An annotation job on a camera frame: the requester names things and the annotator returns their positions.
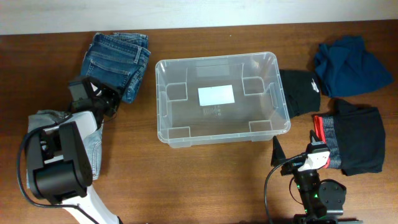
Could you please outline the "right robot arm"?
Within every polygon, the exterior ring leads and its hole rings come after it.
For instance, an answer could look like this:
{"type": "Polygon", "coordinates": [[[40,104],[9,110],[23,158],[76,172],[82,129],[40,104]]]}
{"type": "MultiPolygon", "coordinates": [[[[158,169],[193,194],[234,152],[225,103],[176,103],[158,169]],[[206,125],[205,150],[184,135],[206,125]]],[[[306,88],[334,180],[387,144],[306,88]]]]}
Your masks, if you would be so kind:
{"type": "Polygon", "coordinates": [[[280,169],[282,176],[292,175],[295,182],[305,213],[294,215],[293,223],[313,223],[326,214],[326,206],[321,204],[319,189],[321,180],[318,169],[324,167],[330,155],[330,150],[325,142],[321,141],[314,131],[310,131],[310,143],[305,152],[287,158],[282,146],[276,136],[272,138],[273,150],[271,166],[266,180],[280,169]]]}

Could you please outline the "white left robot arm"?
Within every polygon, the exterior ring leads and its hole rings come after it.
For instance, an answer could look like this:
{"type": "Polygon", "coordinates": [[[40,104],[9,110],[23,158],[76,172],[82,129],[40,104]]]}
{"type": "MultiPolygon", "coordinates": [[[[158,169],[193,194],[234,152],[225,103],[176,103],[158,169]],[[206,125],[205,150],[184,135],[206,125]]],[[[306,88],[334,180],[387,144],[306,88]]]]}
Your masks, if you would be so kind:
{"type": "Polygon", "coordinates": [[[119,108],[120,89],[93,77],[77,77],[68,89],[68,111],[29,116],[17,153],[26,162],[26,184],[17,173],[20,191],[30,204],[62,208],[78,223],[120,223],[93,187],[101,166],[103,124],[119,108]]]}

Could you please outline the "black shorts red grey waistband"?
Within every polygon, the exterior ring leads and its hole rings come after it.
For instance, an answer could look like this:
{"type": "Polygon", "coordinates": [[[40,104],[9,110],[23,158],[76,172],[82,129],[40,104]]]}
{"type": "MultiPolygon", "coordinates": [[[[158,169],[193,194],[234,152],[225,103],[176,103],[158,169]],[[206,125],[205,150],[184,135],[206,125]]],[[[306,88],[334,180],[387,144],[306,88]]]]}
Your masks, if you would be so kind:
{"type": "Polygon", "coordinates": [[[337,99],[332,114],[316,114],[313,122],[316,135],[330,149],[326,169],[347,176],[382,171],[386,132],[377,107],[337,99]]]}

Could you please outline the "black folded shirt white logo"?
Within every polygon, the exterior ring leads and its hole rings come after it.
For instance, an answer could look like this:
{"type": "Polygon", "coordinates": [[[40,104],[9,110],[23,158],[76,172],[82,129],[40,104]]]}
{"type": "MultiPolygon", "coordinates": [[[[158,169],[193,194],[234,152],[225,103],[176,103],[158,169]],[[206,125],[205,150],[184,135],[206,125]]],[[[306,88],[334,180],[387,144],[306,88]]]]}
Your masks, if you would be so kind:
{"type": "Polygon", "coordinates": [[[314,72],[279,70],[290,118],[320,110],[320,86],[314,72]]]}

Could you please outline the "light blue folded jeans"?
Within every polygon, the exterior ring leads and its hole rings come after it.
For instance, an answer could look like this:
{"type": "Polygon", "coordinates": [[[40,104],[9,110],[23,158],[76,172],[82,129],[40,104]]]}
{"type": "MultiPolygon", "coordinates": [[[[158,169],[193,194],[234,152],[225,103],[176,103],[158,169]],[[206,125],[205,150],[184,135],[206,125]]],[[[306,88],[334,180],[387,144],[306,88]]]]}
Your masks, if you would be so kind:
{"type": "Polygon", "coordinates": [[[101,170],[103,128],[97,125],[92,112],[83,111],[71,114],[63,111],[40,110],[29,116],[28,132],[42,126],[72,121],[75,121],[78,126],[91,165],[93,180],[97,180],[101,170]]]}

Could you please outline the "dark blue jeans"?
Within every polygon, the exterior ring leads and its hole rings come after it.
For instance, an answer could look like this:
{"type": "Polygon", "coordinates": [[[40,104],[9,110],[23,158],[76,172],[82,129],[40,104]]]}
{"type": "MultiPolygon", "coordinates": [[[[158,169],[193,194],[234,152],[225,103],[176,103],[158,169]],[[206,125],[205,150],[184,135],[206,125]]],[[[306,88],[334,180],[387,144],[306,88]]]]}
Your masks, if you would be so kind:
{"type": "Polygon", "coordinates": [[[139,33],[96,33],[85,53],[80,75],[94,77],[121,92],[132,103],[149,63],[149,37],[139,33]]]}

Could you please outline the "navy blue shirt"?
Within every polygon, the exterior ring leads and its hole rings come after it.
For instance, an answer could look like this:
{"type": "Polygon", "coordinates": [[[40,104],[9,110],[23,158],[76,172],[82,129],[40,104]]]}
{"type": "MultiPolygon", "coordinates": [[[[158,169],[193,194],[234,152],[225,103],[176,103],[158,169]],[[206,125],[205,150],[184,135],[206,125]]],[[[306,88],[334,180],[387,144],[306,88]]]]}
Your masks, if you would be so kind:
{"type": "Polygon", "coordinates": [[[361,36],[320,44],[314,63],[322,91],[330,98],[370,93],[394,82],[391,72],[366,50],[361,36]]]}

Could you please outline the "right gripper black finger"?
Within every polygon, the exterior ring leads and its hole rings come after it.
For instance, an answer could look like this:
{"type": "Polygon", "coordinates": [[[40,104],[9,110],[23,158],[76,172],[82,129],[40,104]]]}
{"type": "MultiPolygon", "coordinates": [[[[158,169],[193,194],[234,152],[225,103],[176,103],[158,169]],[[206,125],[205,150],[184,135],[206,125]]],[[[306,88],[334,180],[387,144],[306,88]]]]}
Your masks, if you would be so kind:
{"type": "Polygon", "coordinates": [[[322,140],[317,136],[314,130],[310,131],[310,142],[315,144],[316,142],[322,142],[322,140]]]}
{"type": "Polygon", "coordinates": [[[272,138],[272,143],[273,143],[273,150],[271,157],[271,166],[276,167],[280,164],[283,164],[286,161],[286,156],[284,154],[284,151],[282,149],[282,146],[280,145],[277,136],[274,136],[272,138]]]}

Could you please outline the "white label in bin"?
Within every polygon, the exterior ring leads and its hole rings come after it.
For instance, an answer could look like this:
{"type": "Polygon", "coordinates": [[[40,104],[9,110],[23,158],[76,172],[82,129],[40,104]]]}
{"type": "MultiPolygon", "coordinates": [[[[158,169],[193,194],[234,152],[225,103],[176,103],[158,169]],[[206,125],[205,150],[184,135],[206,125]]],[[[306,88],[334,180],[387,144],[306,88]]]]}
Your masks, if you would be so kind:
{"type": "Polygon", "coordinates": [[[232,85],[211,86],[198,89],[200,106],[213,106],[234,103],[232,85]]]}

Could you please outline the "clear plastic storage bin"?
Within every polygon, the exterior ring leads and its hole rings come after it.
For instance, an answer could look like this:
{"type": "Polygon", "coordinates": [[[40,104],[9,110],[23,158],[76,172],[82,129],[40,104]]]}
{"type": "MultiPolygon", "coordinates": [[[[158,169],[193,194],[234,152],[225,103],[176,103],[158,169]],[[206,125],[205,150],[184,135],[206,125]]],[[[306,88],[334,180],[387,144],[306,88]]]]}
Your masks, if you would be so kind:
{"type": "Polygon", "coordinates": [[[161,60],[155,79],[157,137],[172,148],[268,141],[290,130],[272,52],[161,60]]]}

